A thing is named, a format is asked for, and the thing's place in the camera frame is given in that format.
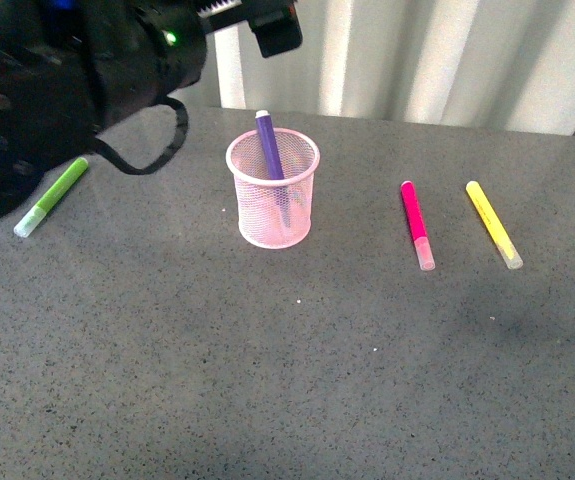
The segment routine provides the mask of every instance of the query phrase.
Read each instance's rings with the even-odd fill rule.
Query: black cable
[[[136,168],[127,163],[120,154],[99,138],[95,139],[94,152],[105,157],[118,170],[127,175],[149,175],[164,167],[169,160],[180,150],[187,138],[189,130],[189,115],[185,105],[180,100],[166,97],[162,105],[167,105],[176,112],[176,132],[171,143],[165,148],[163,153],[145,168]]]

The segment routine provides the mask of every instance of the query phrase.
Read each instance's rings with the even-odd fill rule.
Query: white curtain
[[[301,0],[303,45],[217,32],[189,104],[575,133],[575,0]]]

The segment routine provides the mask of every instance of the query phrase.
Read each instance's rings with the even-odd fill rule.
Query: pink mesh cup
[[[320,151],[307,136],[274,128],[284,180],[270,180],[256,130],[242,134],[227,149],[227,166],[234,174],[238,198],[238,228],[262,248],[297,244],[311,228],[314,171]]]

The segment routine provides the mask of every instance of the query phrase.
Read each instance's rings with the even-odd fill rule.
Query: pink marker
[[[431,254],[427,230],[425,230],[425,222],[423,222],[423,213],[420,210],[418,197],[416,197],[416,188],[412,182],[407,180],[400,186],[400,193],[405,203],[409,230],[411,231],[411,238],[416,247],[416,255],[418,255],[420,269],[424,271],[433,270],[436,264],[434,263],[434,256]]]

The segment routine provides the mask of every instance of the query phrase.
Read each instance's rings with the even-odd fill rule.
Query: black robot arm
[[[247,21],[264,57],[302,42],[289,0],[0,1],[0,217],[44,173],[97,152],[127,174],[153,173],[182,146],[187,112],[172,91],[200,80],[205,35]],[[176,111],[172,143],[138,169],[97,138],[142,108]]]

